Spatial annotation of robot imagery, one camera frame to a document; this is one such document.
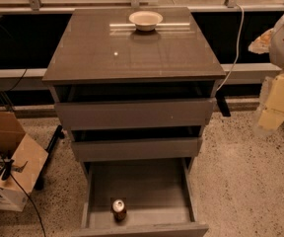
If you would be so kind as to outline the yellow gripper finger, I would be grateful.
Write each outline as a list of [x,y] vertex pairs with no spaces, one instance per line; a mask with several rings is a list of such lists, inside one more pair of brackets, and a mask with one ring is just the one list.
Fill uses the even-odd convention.
[[262,83],[259,106],[254,113],[253,132],[258,136],[274,133],[284,122],[284,73],[266,77]]
[[259,37],[257,37],[249,46],[248,50],[252,53],[256,54],[264,54],[269,52],[272,29],[267,30]]

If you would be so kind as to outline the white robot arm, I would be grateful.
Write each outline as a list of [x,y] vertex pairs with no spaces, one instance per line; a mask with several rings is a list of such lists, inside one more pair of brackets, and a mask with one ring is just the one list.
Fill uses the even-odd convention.
[[248,50],[256,54],[268,53],[270,62],[281,69],[274,78],[264,79],[255,111],[253,132],[267,136],[284,122],[284,14],[272,29],[256,38]]

